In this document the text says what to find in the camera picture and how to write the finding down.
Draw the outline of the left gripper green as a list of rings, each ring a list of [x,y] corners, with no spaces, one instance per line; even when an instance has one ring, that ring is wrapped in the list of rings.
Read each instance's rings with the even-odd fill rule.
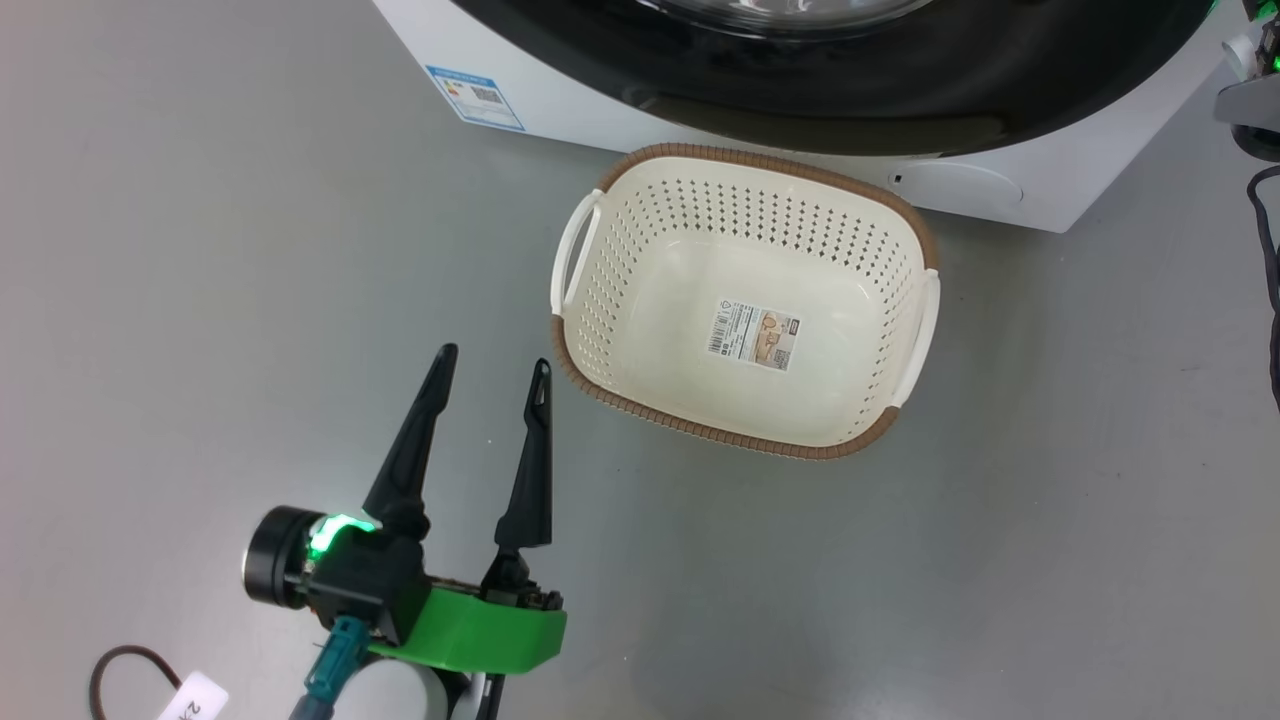
[[[416,393],[362,510],[381,529],[425,539],[422,487],[438,418],[449,402],[457,345],[443,345]],[[550,364],[535,363],[524,407],[526,436],[508,507],[495,527],[502,552],[552,542]],[[462,674],[520,675],[559,655],[568,615],[557,591],[541,588],[520,553],[498,553],[480,583],[430,577],[430,592],[408,639],[374,641],[378,656]]]

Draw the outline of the round black washing machine door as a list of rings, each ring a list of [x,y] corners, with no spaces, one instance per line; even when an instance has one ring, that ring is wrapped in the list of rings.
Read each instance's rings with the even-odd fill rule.
[[[1215,0],[452,0],[650,117],[837,156],[959,155],[1106,108]]]

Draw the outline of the cream perforated laundry basket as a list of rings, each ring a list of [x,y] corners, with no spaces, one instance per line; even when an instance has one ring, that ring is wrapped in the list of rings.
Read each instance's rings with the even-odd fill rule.
[[[710,355],[718,299],[803,319],[786,373]],[[937,243],[909,202],[764,154],[658,143],[567,220],[552,345],[598,401],[673,430],[827,461],[882,437],[940,316]]]

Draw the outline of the white front-load washing machine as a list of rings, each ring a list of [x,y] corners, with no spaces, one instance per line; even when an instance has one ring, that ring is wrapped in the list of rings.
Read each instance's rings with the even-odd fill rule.
[[[538,60],[452,0],[372,1],[426,76],[424,65],[433,65],[493,79],[526,128],[513,133],[616,152],[691,143],[764,154],[886,190],[886,176],[895,167],[929,160],[966,163],[996,170],[1024,191],[1015,208],[973,218],[1055,233],[1068,231],[1111,186],[1221,61],[1219,45],[1245,28],[1238,0],[1217,0],[1201,27],[1151,78],[1106,108],[1039,138],[959,155],[893,152],[873,158],[803,151],[790,143],[751,143],[664,120],[608,99]]]

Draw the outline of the product label sticker with barcode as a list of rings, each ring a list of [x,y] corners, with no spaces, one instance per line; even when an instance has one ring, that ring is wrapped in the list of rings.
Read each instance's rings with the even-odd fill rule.
[[[705,350],[717,357],[786,373],[803,328],[792,313],[718,299]]]

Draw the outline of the blue energy label sticker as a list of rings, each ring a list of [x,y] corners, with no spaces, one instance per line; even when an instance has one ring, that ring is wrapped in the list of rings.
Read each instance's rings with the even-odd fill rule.
[[[433,65],[424,65],[424,69],[461,120],[494,129],[526,132],[493,79]]]

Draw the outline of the round white filter cover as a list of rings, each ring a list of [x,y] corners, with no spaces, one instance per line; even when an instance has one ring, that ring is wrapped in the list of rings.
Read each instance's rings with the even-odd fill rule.
[[[1024,197],[1023,188],[1006,176],[959,161],[895,167],[886,187],[915,206],[965,217],[1015,208]]]

